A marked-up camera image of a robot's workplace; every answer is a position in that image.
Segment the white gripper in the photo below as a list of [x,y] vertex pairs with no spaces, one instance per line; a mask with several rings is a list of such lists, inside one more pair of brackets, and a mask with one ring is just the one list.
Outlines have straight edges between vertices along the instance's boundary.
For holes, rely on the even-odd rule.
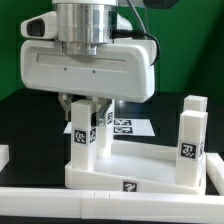
[[92,99],[91,126],[103,127],[111,99],[142,103],[154,94],[155,59],[152,40],[117,39],[99,46],[95,56],[65,54],[56,41],[27,40],[20,54],[21,79],[31,89],[61,92],[66,121],[72,94],[101,97]]

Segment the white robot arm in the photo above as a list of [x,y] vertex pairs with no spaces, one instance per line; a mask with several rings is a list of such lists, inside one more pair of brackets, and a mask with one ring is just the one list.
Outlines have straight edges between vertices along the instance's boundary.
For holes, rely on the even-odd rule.
[[155,91],[158,40],[117,8],[170,9],[180,0],[52,0],[54,9],[21,24],[21,79],[28,88],[101,98],[103,126],[114,99],[142,103]]

